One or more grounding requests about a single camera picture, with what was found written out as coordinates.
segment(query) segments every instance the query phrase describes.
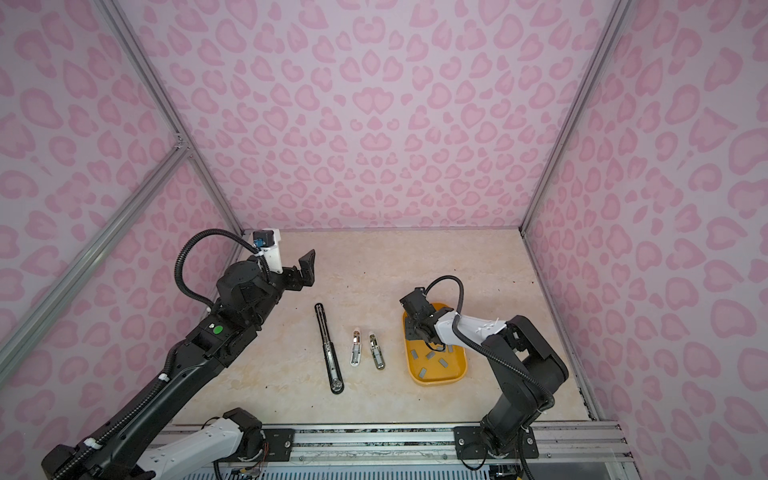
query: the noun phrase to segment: metal bracket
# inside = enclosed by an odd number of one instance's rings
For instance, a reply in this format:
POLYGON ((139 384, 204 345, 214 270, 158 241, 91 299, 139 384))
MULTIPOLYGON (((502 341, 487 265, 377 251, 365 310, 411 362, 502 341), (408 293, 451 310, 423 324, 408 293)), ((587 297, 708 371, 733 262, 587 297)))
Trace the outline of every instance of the metal bracket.
MULTIPOLYGON (((487 459, 490 454, 486 451, 485 441, 482 436, 482 427, 454 427, 453 442, 456 447, 456 457, 460 460, 487 459)), ((538 447, 533 429, 528 429, 523 438, 523 455, 525 458, 538 458, 538 447)), ((517 452, 513 449, 506 458, 517 458, 517 452)))
POLYGON ((262 430, 269 444, 269 450, 266 454, 267 462, 288 462, 290 453, 293 451, 293 436, 296 434, 294 429, 265 429, 262 430))

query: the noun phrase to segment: yellow tray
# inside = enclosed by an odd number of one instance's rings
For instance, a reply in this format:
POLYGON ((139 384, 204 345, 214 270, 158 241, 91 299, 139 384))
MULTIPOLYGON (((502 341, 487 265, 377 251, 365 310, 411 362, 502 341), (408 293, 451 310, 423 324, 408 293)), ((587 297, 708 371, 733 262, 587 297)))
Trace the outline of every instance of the yellow tray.
MULTIPOLYGON (((440 310, 447 306, 444 303, 433 303, 435 310, 440 310)), ((403 339, 406 332, 406 317, 402 314, 403 339)), ((452 346, 451 350, 446 347, 444 352, 433 352, 427 347, 423 340, 406 339, 406 356, 408 358, 408 373, 414 382, 421 386, 448 385, 458 382, 467 373, 467 356, 464 349, 460 346, 452 346)))

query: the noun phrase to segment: marble patterned surface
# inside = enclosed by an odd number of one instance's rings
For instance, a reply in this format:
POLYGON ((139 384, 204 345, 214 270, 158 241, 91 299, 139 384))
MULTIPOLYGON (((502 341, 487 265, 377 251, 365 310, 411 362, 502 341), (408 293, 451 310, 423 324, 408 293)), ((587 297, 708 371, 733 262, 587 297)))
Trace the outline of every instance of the marble patterned surface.
MULTIPOLYGON (((419 386, 407 370, 399 299, 448 273, 465 285, 466 314, 486 319, 525 315, 568 364, 517 230, 283 233, 285 265, 296 264, 313 248, 315 285, 285 292, 258 338, 174 423, 202 423, 237 406, 265 423, 479 421, 501 395, 488 361, 479 354, 468 351, 466 376, 447 386, 419 386), (340 395, 328 385, 316 302, 325 306, 339 357, 346 385, 340 395), (376 334, 384 370, 376 370, 365 343, 360 365, 349 364, 355 327, 364 339, 369 331, 376 334)), ((455 285, 444 282, 429 299, 453 306, 457 294, 455 285)), ((541 420, 588 419, 572 378, 555 399, 541 420)))

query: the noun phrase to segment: pink wall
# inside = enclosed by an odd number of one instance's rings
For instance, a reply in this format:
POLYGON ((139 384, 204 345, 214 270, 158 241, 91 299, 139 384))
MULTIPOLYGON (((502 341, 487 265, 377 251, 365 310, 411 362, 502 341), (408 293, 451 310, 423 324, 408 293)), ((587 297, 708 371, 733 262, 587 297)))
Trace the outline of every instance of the pink wall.
POLYGON ((87 0, 0 7, 0 344, 171 145, 108 32, 87 0))
MULTIPOLYGON (((203 309, 177 291, 176 255, 212 227, 223 220, 184 165, 0 392, 3 478, 42 478, 45 453, 79 442, 157 374, 203 309)), ((187 284, 213 296, 231 251, 228 239, 201 241, 187 284)))
POLYGON ((123 2, 248 227, 517 226, 612 0, 123 2))
POLYGON ((768 475, 768 3, 641 2, 535 255, 644 478, 768 475))

